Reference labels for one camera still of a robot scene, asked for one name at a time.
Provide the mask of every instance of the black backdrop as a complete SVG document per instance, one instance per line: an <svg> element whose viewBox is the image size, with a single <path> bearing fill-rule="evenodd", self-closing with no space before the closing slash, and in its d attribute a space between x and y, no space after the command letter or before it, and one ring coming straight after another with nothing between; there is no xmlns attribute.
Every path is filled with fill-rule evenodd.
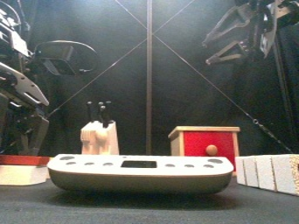
<svg viewBox="0 0 299 224"><path fill-rule="evenodd" d="M169 134L175 126L185 125L239 126L241 155L289 152L229 98L298 152L298 138L292 131L297 123L290 116L298 86L296 78L292 79L294 111L290 112L274 52L257 63L206 65L205 60L217 49L203 48L202 41L233 5L233 0L154 0L150 84L155 155L170 155ZM31 50L45 41L67 39L90 45L99 54L99 69L93 74L38 75L37 82L51 102L49 112L61 108L50 117L42 155L81 153L89 101L113 101L121 153L146 154L147 0L29 0L23 1L23 7L33 26Z"/></svg>

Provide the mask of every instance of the black table surface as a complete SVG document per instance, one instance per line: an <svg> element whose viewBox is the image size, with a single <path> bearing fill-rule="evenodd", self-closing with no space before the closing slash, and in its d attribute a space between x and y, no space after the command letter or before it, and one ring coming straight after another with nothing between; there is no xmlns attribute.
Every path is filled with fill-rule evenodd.
<svg viewBox="0 0 299 224"><path fill-rule="evenodd" d="M69 192L47 180L0 186L0 223L299 223L299 197L239 185L214 195Z"/></svg>

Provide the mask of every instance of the display screen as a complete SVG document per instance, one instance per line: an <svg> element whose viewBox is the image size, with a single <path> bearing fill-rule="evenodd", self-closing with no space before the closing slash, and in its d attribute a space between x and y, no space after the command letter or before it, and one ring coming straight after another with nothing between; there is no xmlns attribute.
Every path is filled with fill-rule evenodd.
<svg viewBox="0 0 299 224"><path fill-rule="evenodd" d="M127 160L123 162L122 167L126 167L126 168L157 168L157 162L155 161Z"/></svg>

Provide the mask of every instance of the wooden box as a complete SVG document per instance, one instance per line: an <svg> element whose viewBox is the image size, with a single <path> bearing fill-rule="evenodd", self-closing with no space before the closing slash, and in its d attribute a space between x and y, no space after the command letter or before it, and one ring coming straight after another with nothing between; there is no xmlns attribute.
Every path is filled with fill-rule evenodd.
<svg viewBox="0 0 299 224"><path fill-rule="evenodd" d="M238 132L239 127L178 126L169 136L173 156L226 157L237 170Z"/></svg>

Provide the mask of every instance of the white foam block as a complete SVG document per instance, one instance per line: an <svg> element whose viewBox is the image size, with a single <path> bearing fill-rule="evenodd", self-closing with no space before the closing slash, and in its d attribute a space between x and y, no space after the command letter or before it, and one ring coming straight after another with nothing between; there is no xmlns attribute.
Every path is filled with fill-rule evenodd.
<svg viewBox="0 0 299 224"><path fill-rule="evenodd" d="M257 167L257 157L245 157L243 158L245 169L246 169L246 178L247 185L258 187L258 167Z"/></svg>
<svg viewBox="0 0 299 224"><path fill-rule="evenodd" d="M273 156L273 163L277 190L299 195L299 155Z"/></svg>
<svg viewBox="0 0 299 224"><path fill-rule="evenodd" d="M277 179L273 169L273 156L257 156L257 175L260 188L277 191Z"/></svg>
<svg viewBox="0 0 299 224"><path fill-rule="evenodd" d="M235 164L237 164L237 171L238 171L238 183L242 185L246 185L247 177L246 177L243 158L245 157L235 157Z"/></svg>
<svg viewBox="0 0 299 224"><path fill-rule="evenodd" d="M0 165L0 185L30 186L47 180L47 166Z"/></svg>

